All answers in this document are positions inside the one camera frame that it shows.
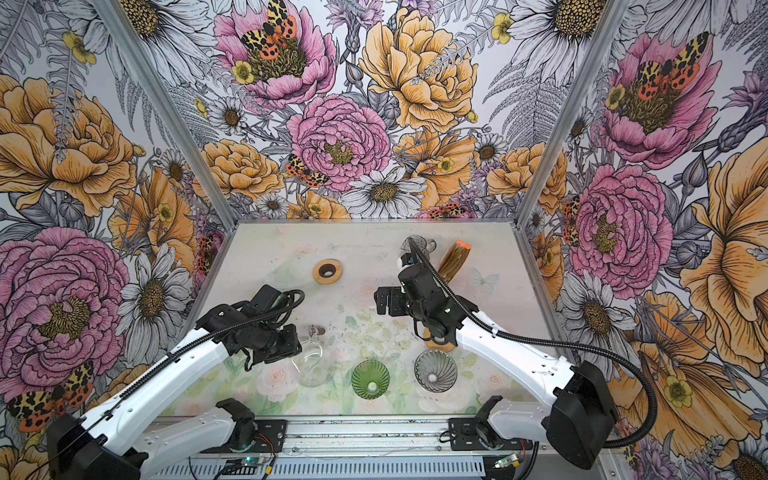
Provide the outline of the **clear glass carafe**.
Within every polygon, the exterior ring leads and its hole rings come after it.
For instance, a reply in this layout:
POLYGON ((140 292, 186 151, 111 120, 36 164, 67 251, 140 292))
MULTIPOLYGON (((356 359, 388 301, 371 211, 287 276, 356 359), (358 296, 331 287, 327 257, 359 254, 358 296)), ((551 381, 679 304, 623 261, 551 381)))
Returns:
POLYGON ((335 362, 326 352, 323 341, 326 330, 322 326, 310 325, 305 335, 300 336, 302 351, 292 358, 299 375, 299 383, 307 388, 316 388, 328 382, 335 369, 335 362))

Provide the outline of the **brown coffee filter stack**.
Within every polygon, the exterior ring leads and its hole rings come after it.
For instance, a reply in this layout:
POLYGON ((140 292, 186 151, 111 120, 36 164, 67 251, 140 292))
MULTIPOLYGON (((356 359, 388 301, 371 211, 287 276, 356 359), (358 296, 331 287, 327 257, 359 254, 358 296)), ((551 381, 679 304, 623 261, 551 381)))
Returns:
POLYGON ((471 246, 461 240, 454 242, 447 250, 438 267, 439 276, 450 283, 462 269, 471 252, 471 246))

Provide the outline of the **green glass dripper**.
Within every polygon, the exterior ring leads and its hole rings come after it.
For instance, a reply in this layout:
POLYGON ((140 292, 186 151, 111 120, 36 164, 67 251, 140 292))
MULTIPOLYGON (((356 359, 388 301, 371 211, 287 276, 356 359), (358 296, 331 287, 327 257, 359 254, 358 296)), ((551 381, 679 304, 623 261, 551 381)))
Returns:
POLYGON ((352 370, 350 382, 359 398, 375 400, 383 396, 389 388, 389 370, 379 360, 364 360, 352 370))

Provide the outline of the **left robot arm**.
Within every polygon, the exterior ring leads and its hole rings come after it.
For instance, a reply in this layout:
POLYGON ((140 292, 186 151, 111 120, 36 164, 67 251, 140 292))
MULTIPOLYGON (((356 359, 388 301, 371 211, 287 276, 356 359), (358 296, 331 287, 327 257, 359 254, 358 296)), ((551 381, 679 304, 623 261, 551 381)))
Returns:
POLYGON ((301 353, 288 319, 304 299, 301 290, 264 285, 250 300, 210 309, 174 349, 115 396, 49 426, 50 477, 146 479, 209 449, 241 453, 265 444, 274 451, 274 441, 259 433, 254 413, 233 398, 155 433, 146 429, 204 374, 238 352, 245 354, 247 370, 301 353))

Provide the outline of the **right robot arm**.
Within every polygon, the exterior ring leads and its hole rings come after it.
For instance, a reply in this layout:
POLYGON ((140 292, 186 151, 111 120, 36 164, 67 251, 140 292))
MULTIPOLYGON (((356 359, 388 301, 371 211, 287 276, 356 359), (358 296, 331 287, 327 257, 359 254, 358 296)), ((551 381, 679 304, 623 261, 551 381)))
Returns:
POLYGON ((618 421, 598 367, 549 355, 531 339, 512 339, 475 304, 450 295, 424 264, 404 268, 398 280, 396 286, 376 290, 378 314, 411 318, 431 334, 488 361, 538 401, 538 407, 529 409, 505 399, 483 407, 478 426, 485 442, 546 442, 578 468, 594 465, 618 421))

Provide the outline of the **grey glass dripper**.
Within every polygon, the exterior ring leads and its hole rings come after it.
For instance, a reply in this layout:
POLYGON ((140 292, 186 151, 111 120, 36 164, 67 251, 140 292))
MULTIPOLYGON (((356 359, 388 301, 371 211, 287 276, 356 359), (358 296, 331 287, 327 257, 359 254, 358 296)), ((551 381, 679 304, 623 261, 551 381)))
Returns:
POLYGON ((427 350, 414 362, 417 383, 431 393, 445 393, 453 388, 458 378, 458 368, 450 355, 441 350, 427 350))

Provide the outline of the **grey ribbed glass pitcher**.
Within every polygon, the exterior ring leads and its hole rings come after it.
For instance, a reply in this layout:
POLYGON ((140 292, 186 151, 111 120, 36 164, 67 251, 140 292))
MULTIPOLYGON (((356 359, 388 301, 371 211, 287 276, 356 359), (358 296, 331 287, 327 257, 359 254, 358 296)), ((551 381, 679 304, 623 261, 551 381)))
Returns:
POLYGON ((412 245, 416 245, 426 256, 430 256, 437 248, 434 239, 427 239, 421 235, 409 235, 402 243, 400 250, 403 253, 411 253, 412 245))

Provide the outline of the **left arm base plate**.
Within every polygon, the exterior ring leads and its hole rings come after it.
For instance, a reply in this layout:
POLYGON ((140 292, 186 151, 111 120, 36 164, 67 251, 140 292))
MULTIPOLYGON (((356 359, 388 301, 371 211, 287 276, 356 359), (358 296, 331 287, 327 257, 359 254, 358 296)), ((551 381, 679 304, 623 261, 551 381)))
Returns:
POLYGON ((239 421, 223 445, 205 449, 203 453, 281 453, 287 427, 288 422, 279 419, 256 419, 250 423, 239 421))

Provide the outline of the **aluminium front rail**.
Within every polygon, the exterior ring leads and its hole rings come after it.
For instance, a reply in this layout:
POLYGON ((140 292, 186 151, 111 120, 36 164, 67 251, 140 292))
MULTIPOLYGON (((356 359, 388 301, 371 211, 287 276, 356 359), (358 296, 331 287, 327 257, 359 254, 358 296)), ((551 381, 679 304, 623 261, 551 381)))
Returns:
POLYGON ((279 419, 288 422, 283 451, 300 458, 352 457, 375 455, 429 456, 473 452, 478 455, 506 451, 452 451, 446 439, 450 417, 426 416, 296 416, 271 418, 256 416, 237 419, 222 408, 213 408, 197 417, 176 423, 152 421, 137 432, 112 434, 108 447, 145 452, 149 458, 146 474, 159 471, 203 450, 223 445, 239 421, 279 419))

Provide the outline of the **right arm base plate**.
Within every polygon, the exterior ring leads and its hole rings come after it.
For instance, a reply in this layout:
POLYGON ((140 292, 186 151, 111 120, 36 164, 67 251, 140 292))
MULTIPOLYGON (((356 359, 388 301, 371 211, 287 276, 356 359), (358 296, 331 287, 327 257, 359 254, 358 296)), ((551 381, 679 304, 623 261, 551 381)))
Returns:
POLYGON ((501 439, 483 437, 477 427, 478 422, 469 417, 450 417, 447 421, 447 435, 442 436, 452 451, 530 451, 534 446, 531 440, 501 439))

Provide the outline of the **right corner frame post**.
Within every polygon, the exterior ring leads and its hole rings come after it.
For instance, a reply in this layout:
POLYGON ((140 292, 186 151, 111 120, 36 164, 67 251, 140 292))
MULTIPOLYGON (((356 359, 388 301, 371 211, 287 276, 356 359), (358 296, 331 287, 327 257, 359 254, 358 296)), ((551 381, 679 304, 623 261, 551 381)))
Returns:
POLYGON ((524 195, 523 204, 518 210, 515 222, 518 230, 524 228, 532 215, 534 207, 538 205, 538 200, 543 193, 547 179, 555 169, 558 156, 568 136, 570 127, 579 113, 582 101, 593 87, 593 82, 602 62, 610 53, 611 44, 618 35, 629 4, 629 1, 615 0, 608 1, 605 6, 602 18, 587 49, 585 59, 576 71, 572 87, 560 110, 552 134, 546 142, 546 148, 542 153, 539 168, 532 177, 531 184, 524 195))

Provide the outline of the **corner frame post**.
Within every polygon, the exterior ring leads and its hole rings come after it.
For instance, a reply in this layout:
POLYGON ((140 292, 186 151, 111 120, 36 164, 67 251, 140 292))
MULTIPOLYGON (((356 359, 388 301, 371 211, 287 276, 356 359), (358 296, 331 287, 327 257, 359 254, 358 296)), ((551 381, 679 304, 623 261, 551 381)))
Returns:
POLYGON ((582 101, 593 87, 593 82, 602 62, 610 53, 611 44, 618 35, 629 4, 629 1, 615 0, 608 1, 605 6, 602 18, 587 49, 585 59, 576 71, 572 87, 560 110, 552 134, 546 142, 546 148, 542 153, 539 168, 532 177, 531 184, 524 195, 523 204, 518 210, 515 222, 518 230, 524 228, 532 215, 534 207, 538 205, 538 200, 543 193, 547 179, 555 169, 558 156, 568 136, 570 127, 579 113, 582 101))
POLYGON ((212 207, 222 221, 224 230, 227 233, 234 232, 237 228, 237 217, 204 161, 202 153, 176 108, 162 77, 155 69, 149 53, 140 43, 121 3, 119 1, 96 1, 94 8, 112 35, 115 45, 124 54, 125 62, 137 75, 137 80, 154 104, 176 146, 190 164, 196 179, 200 182, 212 207))

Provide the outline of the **left corner frame post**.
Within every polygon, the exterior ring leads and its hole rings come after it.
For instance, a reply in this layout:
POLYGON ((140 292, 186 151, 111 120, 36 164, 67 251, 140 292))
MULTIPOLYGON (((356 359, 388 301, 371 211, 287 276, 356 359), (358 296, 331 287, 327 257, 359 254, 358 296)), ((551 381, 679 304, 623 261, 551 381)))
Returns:
POLYGON ((176 108, 162 77, 155 69, 149 53, 140 43, 121 3, 119 1, 96 1, 94 8, 112 35, 115 45, 124 54, 125 62, 137 75, 137 80, 154 104, 176 146, 190 164, 196 179, 200 182, 212 207, 222 221, 224 230, 227 233, 234 232, 237 228, 237 217, 204 161, 202 153, 176 108))

